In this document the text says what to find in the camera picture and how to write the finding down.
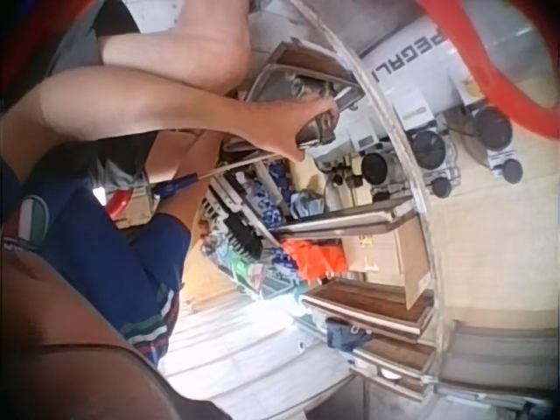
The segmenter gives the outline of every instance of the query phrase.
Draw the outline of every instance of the red tube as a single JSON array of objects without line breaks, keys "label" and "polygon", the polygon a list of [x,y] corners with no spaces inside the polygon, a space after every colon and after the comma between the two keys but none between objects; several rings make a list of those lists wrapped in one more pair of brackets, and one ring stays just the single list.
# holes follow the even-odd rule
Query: red tube
[{"label": "red tube", "polygon": [[108,216],[115,220],[118,215],[126,208],[132,198],[132,190],[116,190],[113,197],[108,201],[105,210]]},{"label": "red tube", "polygon": [[[524,94],[487,55],[473,23],[461,7],[460,0],[416,0],[426,9],[431,19],[455,45],[469,67],[480,89],[496,107],[512,121],[527,130],[558,140],[560,137],[560,111],[545,108]],[[525,0],[515,0],[514,5],[527,13],[534,25],[541,30],[547,46],[554,51],[555,35],[543,22],[535,6]]]}]

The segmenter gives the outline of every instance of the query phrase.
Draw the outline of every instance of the plastic bag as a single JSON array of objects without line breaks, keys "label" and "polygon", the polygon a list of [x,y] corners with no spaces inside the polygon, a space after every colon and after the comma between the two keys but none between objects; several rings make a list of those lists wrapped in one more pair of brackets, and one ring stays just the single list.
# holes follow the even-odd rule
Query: plastic bag
[{"label": "plastic bag", "polygon": [[297,264],[297,273],[308,283],[327,273],[348,271],[344,251],[338,245],[317,245],[309,241],[286,241],[283,249]]}]

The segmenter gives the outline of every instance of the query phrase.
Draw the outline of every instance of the cable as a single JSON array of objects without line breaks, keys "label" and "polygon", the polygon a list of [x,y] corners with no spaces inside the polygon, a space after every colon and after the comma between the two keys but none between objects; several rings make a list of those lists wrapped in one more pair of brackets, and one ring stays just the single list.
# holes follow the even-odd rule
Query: cable
[{"label": "cable", "polygon": [[[472,118],[468,118],[468,121],[469,121],[469,122],[472,122],[473,119],[472,119]],[[467,132],[464,130],[465,125],[466,125],[466,120],[465,120],[465,119],[461,119],[460,125],[461,125],[460,129],[454,129],[454,128],[452,128],[452,127],[449,127],[448,125],[445,125],[445,127],[447,127],[447,129],[450,130],[450,131],[455,131],[455,132],[457,132],[457,133],[459,134],[459,138],[460,138],[460,140],[461,140],[461,143],[463,144],[463,147],[464,147],[465,151],[471,156],[471,158],[472,158],[477,164],[482,165],[482,166],[484,166],[485,168],[487,168],[487,167],[488,167],[487,162],[486,162],[484,159],[482,159],[477,153],[475,153],[475,152],[473,151],[472,147],[469,145],[469,142],[467,142],[467,141],[465,140],[465,136],[467,136],[467,137],[473,137],[473,138],[477,138],[478,136],[475,136],[475,135],[473,135],[473,134],[469,134],[469,133],[467,133]]]},{"label": "cable", "polygon": [[467,133],[466,131],[463,131],[462,129],[456,129],[454,127],[450,127],[449,125],[444,124],[444,127],[446,127],[449,131],[454,131],[456,133],[459,133],[462,136],[467,136],[467,137],[477,137],[475,134],[472,133]]}]

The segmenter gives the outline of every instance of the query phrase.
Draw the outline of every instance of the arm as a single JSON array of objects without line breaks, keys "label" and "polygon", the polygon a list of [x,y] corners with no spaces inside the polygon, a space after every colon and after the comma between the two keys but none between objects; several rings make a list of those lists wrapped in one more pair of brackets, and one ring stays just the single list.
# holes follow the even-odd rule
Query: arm
[{"label": "arm", "polygon": [[247,104],[146,73],[80,68],[45,80],[0,120],[1,156],[23,181],[50,148],[68,138],[194,128],[229,132],[301,160],[296,134],[326,111],[336,114],[334,100]]}]

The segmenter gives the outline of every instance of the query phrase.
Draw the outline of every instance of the knee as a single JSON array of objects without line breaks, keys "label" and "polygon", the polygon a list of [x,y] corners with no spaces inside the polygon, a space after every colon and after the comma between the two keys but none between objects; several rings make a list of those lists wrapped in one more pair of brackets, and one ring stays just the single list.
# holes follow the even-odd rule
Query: knee
[{"label": "knee", "polygon": [[251,63],[250,45],[217,45],[213,77],[221,94],[237,88],[247,76]]}]

